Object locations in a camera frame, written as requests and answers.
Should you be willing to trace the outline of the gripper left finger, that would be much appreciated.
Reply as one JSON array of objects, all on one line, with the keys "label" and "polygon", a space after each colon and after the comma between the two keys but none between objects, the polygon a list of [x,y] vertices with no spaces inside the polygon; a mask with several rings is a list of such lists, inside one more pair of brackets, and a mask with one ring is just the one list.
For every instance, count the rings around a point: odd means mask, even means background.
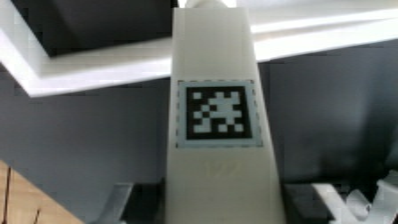
[{"label": "gripper left finger", "polygon": [[88,224],[163,224],[163,184],[116,183]]}]

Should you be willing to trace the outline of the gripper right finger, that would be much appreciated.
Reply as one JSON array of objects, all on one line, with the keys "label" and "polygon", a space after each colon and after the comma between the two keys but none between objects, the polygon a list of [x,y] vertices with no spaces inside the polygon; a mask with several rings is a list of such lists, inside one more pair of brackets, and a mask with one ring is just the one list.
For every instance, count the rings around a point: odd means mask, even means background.
[{"label": "gripper right finger", "polygon": [[367,198],[330,183],[283,184],[287,224],[363,224]]}]

